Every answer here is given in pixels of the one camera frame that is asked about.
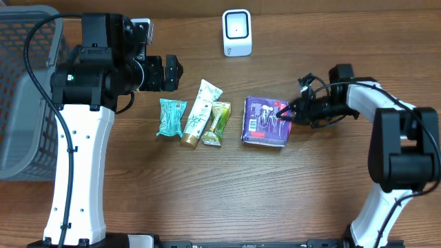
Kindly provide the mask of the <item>green snack packet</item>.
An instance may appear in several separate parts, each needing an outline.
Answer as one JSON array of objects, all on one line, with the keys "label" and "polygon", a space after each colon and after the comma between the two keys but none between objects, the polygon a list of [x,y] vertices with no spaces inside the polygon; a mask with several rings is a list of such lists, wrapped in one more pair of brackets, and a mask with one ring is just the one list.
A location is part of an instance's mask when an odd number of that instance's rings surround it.
[{"label": "green snack packet", "polygon": [[231,112],[231,103],[218,101],[213,102],[212,124],[204,135],[202,135],[202,140],[205,145],[221,146],[223,141],[223,132]]}]

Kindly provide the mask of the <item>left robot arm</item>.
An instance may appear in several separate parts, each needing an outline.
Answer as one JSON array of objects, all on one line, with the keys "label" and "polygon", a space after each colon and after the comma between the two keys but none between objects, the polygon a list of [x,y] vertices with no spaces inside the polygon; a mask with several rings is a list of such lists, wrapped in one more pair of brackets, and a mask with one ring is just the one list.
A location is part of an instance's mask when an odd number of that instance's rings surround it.
[{"label": "left robot arm", "polygon": [[150,19],[121,14],[81,15],[82,42],[42,91],[57,120],[57,166],[48,223],[35,247],[145,247],[160,245],[153,234],[109,233],[103,215],[103,179],[108,139],[121,95],[172,92],[183,67],[174,55],[149,56]]}]

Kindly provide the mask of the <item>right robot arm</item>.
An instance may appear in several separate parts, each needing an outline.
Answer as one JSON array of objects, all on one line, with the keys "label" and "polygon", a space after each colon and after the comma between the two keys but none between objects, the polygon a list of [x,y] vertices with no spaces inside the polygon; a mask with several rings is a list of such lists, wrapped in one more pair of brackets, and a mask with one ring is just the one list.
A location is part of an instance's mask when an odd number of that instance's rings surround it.
[{"label": "right robot arm", "polygon": [[301,96],[277,113],[283,121],[319,128],[346,116],[372,123],[368,170],[372,188],[358,217],[340,240],[308,240],[308,247],[403,247],[388,236],[408,202],[440,184],[438,113],[394,97],[371,77],[356,77],[350,64],[335,65],[319,97],[317,78],[298,80]]}]

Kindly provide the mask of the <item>mint green wipes pack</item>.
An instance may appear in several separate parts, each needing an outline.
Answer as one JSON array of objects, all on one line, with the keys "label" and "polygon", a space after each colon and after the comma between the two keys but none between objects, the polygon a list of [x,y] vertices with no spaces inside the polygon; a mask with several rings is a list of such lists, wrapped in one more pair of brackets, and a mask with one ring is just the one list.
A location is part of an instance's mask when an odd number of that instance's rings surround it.
[{"label": "mint green wipes pack", "polygon": [[187,108],[187,101],[160,99],[161,113],[157,136],[183,137],[181,119]]}]

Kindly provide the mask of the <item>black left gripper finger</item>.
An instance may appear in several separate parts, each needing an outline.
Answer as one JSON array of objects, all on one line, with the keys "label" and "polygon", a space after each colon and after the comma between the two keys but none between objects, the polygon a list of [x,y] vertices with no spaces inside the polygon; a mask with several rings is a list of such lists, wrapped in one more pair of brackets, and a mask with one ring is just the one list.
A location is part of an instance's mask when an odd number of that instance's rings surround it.
[{"label": "black left gripper finger", "polygon": [[178,89],[181,74],[167,74],[164,81],[164,90],[166,92],[173,92]]},{"label": "black left gripper finger", "polygon": [[179,63],[178,58],[174,54],[166,55],[166,67],[165,71],[167,73],[183,73],[183,66]]}]

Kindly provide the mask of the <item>purple Carefree liner pack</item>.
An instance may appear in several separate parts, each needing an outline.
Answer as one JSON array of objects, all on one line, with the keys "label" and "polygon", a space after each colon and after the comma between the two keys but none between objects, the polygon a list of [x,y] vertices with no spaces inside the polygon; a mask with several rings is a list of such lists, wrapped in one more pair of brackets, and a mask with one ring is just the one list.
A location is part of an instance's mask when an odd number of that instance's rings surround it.
[{"label": "purple Carefree liner pack", "polygon": [[291,122],[276,116],[289,104],[286,100],[248,96],[244,102],[244,143],[269,147],[284,147],[291,131]]}]

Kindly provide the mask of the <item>white bamboo conditioner tube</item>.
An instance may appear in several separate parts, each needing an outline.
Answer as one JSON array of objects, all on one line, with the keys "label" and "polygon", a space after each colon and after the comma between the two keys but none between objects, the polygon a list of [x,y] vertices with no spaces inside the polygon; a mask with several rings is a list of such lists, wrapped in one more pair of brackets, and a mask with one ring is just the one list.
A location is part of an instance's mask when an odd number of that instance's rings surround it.
[{"label": "white bamboo conditioner tube", "polygon": [[223,91],[220,88],[205,79],[201,80],[196,100],[187,118],[181,139],[182,145],[196,148],[211,115],[213,102],[217,101],[222,93]]}]

